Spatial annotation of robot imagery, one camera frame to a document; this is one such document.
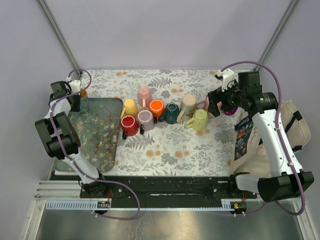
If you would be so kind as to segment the blue floral mug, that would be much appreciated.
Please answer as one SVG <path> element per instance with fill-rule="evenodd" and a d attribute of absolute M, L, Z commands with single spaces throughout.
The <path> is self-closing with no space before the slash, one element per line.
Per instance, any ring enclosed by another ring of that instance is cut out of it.
<path fill-rule="evenodd" d="M 89 106 L 89 98 L 88 98 L 88 93 L 86 90 L 83 90 L 80 93 L 80 114 L 86 113 L 90 109 Z"/>

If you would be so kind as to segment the light green faceted mug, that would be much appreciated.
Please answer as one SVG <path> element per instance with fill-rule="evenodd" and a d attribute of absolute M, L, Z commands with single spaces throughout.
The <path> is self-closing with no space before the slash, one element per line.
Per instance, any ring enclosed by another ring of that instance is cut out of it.
<path fill-rule="evenodd" d="M 195 131 L 203 131 L 208 122 L 208 112 L 204 109 L 197 109 L 193 114 L 193 117 L 190 118 L 185 126 L 187 128 L 193 128 Z"/>

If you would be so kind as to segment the red mug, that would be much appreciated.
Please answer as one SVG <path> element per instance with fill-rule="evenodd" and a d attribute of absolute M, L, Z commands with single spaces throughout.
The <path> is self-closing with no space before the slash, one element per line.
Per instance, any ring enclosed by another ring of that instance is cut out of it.
<path fill-rule="evenodd" d="M 136 135 L 139 131 L 138 122 L 136 118 L 131 115 L 124 116 L 120 121 L 120 125 L 122 128 L 123 140 L 126 140 L 128 137 Z"/>

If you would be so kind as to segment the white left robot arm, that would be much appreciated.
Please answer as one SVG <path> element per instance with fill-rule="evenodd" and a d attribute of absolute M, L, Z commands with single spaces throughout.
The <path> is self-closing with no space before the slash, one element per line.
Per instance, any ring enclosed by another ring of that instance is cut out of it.
<path fill-rule="evenodd" d="M 49 111 L 35 122 L 44 149 L 50 157 L 67 163 L 80 176 L 83 193 L 102 198 L 107 195 L 109 186 L 82 153 L 80 138 L 69 119 L 69 113 L 80 112 L 81 96 L 73 94 L 66 81 L 57 81 L 50 86 L 53 93 L 49 97 Z"/>

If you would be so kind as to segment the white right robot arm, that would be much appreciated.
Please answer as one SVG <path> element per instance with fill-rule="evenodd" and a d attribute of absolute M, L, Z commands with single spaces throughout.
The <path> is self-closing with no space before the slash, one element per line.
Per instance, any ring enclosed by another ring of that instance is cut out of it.
<path fill-rule="evenodd" d="M 310 171 L 304 171 L 292 150 L 281 119 L 278 98 L 272 92 L 263 92 L 257 71 L 240 72 L 238 77 L 231 69 L 219 70 L 215 77 L 222 86 L 210 91 L 208 111 L 220 115 L 218 103 L 225 111 L 242 108 L 252 120 L 264 144 L 269 160 L 270 177 L 248 172 L 230 176 L 228 194 L 239 198 L 245 191 L 261 196 L 266 202 L 304 197 L 305 190 L 314 182 Z"/>

